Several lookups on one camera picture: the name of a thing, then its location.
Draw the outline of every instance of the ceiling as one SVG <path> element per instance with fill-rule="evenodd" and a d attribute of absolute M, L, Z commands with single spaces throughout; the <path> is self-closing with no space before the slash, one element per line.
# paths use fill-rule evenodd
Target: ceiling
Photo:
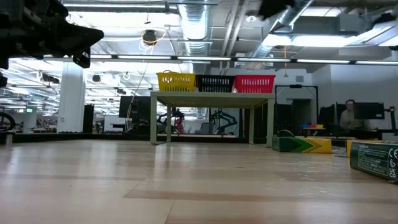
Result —
<path fill-rule="evenodd" d="M 223 48 L 228 21 L 231 18 L 231 9 L 234 0 L 223 0 L 218 5 L 211 7 L 210 30 L 206 41 L 210 44 L 209 55 L 219 56 Z M 92 54 L 153 54 L 153 55 L 185 55 L 184 35 L 181 27 L 181 18 L 178 14 L 164 13 L 137 13 L 119 12 L 112 7 L 116 4 L 146 4 L 148 1 L 95 1 L 95 0 L 64 0 L 64 4 L 90 3 L 104 4 L 107 8 L 102 12 L 70 11 L 67 18 L 69 22 L 81 26 L 101 29 L 105 33 L 102 41 L 92 47 Z M 258 9 L 259 1 L 249 1 L 247 12 Z M 336 17 L 341 13 L 357 14 L 371 12 L 393 6 L 395 0 L 372 1 L 342 1 L 342 0 L 317 0 L 304 11 L 303 17 Z M 265 38 L 264 22 L 260 20 L 248 22 L 247 16 L 243 18 L 238 32 L 238 40 L 233 45 L 232 54 L 250 54 Z M 154 29 L 158 42 L 153 48 L 142 44 L 141 35 L 145 30 Z M 273 57 L 288 58 L 324 58 L 324 59 L 384 59 L 389 55 L 387 47 L 300 47 L 286 46 L 274 47 L 271 50 Z M 62 61 L 48 58 L 38 61 L 31 58 L 14 58 L 10 61 L 10 69 L 2 70 L 8 77 L 10 85 L 21 86 L 8 87 L 1 93 L 0 104 L 8 110 L 19 110 L 28 105 L 43 105 L 40 113 L 52 114 L 57 112 L 59 102 L 60 85 L 45 83 L 40 79 L 42 73 L 46 73 L 62 82 Z M 284 64 L 274 64 L 273 69 L 284 67 Z M 312 72 L 319 65 L 293 64 L 289 68 L 302 68 Z M 97 112 L 113 114 L 119 106 L 119 96 L 115 87 L 124 89 L 127 95 L 149 95 L 148 88 L 157 89 L 157 72 L 171 70 L 190 73 L 193 65 L 190 63 L 127 63 L 127 62 L 93 62 L 91 68 L 85 70 L 87 74 L 86 103 L 94 103 Z M 101 75 L 101 82 L 94 82 L 93 75 Z"/>

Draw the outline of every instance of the basket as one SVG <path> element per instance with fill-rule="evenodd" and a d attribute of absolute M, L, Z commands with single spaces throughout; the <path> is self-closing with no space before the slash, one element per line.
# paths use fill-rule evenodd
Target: basket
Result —
<path fill-rule="evenodd" d="M 195 74 L 191 73 L 156 73 L 160 91 L 195 91 Z"/>
<path fill-rule="evenodd" d="M 231 93 L 235 76 L 197 75 L 199 92 Z"/>
<path fill-rule="evenodd" d="M 272 93 L 275 75 L 236 75 L 238 93 Z"/>

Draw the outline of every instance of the person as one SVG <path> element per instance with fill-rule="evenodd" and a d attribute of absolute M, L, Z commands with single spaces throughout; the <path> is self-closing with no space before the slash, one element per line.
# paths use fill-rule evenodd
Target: person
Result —
<path fill-rule="evenodd" d="M 340 116 L 340 127 L 345 130 L 350 129 L 371 129 L 368 120 L 360 120 L 354 118 L 354 100 L 346 101 L 346 110 Z"/>

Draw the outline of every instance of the floor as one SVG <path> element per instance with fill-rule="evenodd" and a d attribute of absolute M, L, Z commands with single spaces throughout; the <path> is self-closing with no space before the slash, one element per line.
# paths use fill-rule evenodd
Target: floor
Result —
<path fill-rule="evenodd" d="M 247 144 L 0 148 L 0 223 L 397 223 L 398 186 L 330 154 Z"/>

